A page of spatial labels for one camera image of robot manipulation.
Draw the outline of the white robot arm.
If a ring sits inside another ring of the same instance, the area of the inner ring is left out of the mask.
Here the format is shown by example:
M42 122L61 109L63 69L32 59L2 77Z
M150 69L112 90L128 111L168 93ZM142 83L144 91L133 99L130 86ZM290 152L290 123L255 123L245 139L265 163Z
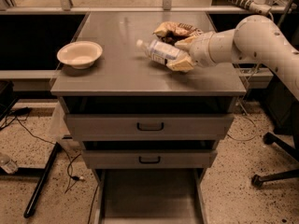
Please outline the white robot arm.
M268 18L251 15L234 29L202 33L175 43L203 67L218 63L261 63L299 100L299 51Z

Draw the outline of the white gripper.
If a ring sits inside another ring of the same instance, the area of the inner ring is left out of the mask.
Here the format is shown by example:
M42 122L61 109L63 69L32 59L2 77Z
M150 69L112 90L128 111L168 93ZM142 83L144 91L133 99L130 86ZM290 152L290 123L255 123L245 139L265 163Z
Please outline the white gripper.
M189 72L193 70L193 62L201 67L215 66L216 63L209 53L209 43L214 32L203 33L199 36L190 36L179 40L175 43L175 47L185 51L189 51L189 55L179 57L176 60L170 60L166 66L176 72Z

